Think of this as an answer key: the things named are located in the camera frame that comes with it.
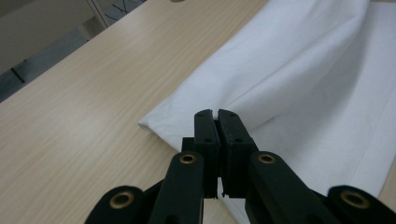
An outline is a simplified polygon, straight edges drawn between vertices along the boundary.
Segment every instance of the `wood grain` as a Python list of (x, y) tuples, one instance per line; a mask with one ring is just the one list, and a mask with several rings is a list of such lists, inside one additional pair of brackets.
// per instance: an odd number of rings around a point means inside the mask
[[(147, 1), (0, 104), (0, 222), (83, 223), (163, 179), (176, 152), (137, 122), (264, 4)], [(234, 220), (208, 201), (205, 222)]]

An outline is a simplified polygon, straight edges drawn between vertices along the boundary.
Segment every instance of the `screw hole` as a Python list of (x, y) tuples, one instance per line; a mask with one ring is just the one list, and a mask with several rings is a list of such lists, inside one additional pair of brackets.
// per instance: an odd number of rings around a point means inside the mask
[(134, 201), (134, 195), (131, 191), (123, 191), (115, 194), (110, 199), (110, 206), (114, 209), (121, 209), (130, 205)]
[(364, 196), (362, 196), (358, 192), (354, 192), (351, 190), (346, 189), (346, 190), (342, 191), (341, 199), (345, 203), (347, 203), (353, 207), (359, 208), (359, 209), (366, 209), (366, 208), (370, 207), (369, 201)]
[(194, 163), (195, 161), (196, 161), (195, 156), (191, 154), (186, 154), (180, 157), (180, 162), (184, 164), (191, 164)]
[(269, 155), (269, 154), (261, 154), (259, 156), (259, 161), (267, 164), (272, 164), (275, 163), (276, 159), (275, 157)]

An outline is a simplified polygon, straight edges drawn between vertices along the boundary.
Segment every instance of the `wooden table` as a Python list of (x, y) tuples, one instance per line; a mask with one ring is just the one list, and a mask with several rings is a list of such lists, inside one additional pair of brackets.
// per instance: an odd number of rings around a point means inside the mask
[[(163, 179), (176, 151), (137, 122), (264, 4), (147, 1), (0, 104), (0, 222), (83, 223), (108, 190)], [(208, 200), (204, 222), (234, 220)]]

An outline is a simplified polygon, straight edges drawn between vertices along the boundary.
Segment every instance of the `white cloth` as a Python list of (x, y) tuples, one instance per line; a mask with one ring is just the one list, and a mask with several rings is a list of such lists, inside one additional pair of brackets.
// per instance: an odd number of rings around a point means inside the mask
[(231, 110), (309, 188), (377, 195), (396, 154), (395, 24), (396, 4), (270, 1), (139, 123), (180, 150), (196, 112)]

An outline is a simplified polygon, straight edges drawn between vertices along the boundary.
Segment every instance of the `black plastic part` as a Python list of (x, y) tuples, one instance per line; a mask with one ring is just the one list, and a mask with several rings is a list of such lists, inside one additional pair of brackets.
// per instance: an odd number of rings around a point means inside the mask
[(220, 175), (223, 194), (230, 198), (245, 198), (248, 192), (248, 161), (258, 151), (242, 120), (231, 111), (219, 110)]
[(144, 223), (140, 206), (144, 194), (141, 189), (122, 186), (106, 193), (93, 208), (86, 224), (131, 224)]
[(274, 223), (339, 223), (276, 154), (253, 153), (249, 175)]
[(396, 214), (378, 199), (350, 186), (329, 190), (328, 204), (343, 223), (396, 223)]
[(251, 224), (273, 224), (271, 215), (265, 204), (260, 198), (260, 194), (257, 192), (254, 186), (251, 186), (247, 192), (245, 199), (245, 210), (247, 212), (248, 220)]
[(183, 138), (182, 151), (195, 151), (205, 158), (204, 197), (218, 197), (219, 137), (212, 111), (194, 116), (194, 138)]
[(173, 157), (148, 223), (202, 223), (204, 164), (192, 151)]

